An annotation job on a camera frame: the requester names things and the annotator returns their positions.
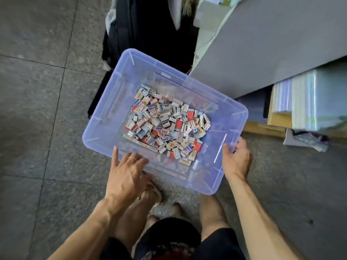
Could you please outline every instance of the pile of erasers and sharpeners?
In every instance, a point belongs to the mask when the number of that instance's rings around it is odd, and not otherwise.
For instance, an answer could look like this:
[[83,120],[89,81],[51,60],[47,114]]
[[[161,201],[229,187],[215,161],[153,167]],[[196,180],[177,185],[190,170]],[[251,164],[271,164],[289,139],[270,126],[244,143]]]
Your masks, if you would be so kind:
[[205,113],[142,84],[128,115],[125,138],[190,166],[210,128]]

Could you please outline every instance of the black bag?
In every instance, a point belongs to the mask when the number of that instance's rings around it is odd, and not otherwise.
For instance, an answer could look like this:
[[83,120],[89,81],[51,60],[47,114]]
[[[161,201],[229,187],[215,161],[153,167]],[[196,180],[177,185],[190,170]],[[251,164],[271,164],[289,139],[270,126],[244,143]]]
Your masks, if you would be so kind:
[[[128,48],[154,57],[184,73],[193,64],[198,28],[184,17],[176,31],[167,0],[117,0],[116,19],[105,31],[102,59],[114,69]],[[113,70],[106,73],[88,110],[92,116]]]

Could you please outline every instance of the person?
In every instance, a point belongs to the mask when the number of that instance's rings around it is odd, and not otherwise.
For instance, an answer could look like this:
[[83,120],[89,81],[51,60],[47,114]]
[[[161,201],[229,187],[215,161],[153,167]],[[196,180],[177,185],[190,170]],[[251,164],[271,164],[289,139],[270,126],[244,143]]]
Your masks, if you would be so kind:
[[[302,259],[247,184],[252,156],[243,138],[235,150],[230,153],[229,145],[223,146],[222,166],[236,201],[250,259]],[[118,161],[115,147],[104,199],[49,259],[132,259],[132,248],[145,226],[134,259],[245,259],[215,195],[200,195],[201,234],[183,218],[177,203],[171,207],[171,217],[147,219],[152,207],[161,201],[160,192],[150,181],[152,175],[142,174],[148,162],[137,153],[127,153]]]

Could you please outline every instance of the sandal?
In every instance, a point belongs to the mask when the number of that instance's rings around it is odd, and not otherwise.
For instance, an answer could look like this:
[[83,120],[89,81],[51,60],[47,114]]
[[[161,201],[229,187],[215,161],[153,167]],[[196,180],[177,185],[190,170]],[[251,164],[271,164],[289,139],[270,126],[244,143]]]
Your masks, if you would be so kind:
[[161,200],[163,199],[160,191],[158,190],[158,188],[153,184],[153,182],[149,181],[146,188],[139,194],[139,196],[137,197],[137,199],[140,201],[141,200],[141,195],[143,194],[144,191],[146,190],[153,190],[154,193],[158,196],[158,202],[156,202],[153,207],[158,206],[161,203]]

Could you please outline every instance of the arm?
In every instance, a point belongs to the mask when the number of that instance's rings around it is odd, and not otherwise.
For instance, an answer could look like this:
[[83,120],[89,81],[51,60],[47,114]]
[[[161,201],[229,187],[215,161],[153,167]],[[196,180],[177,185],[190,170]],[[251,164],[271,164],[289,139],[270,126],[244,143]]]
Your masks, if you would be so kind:
[[240,216],[242,231],[251,260],[303,259],[291,249],[277,225],[264,211],[246,182],[252,160],[246,141],[240,137],[235,154],[229,145],[223,148],[223,170],[234,195]]
[[105,198],[98,202],[88,219],[67,238],[49,260],[98,259],[110,231],[151,179],[150,174],[140,177],[147,163],[148,159],[137,153],[127,153],[119,162],[118,149],[115,147]]

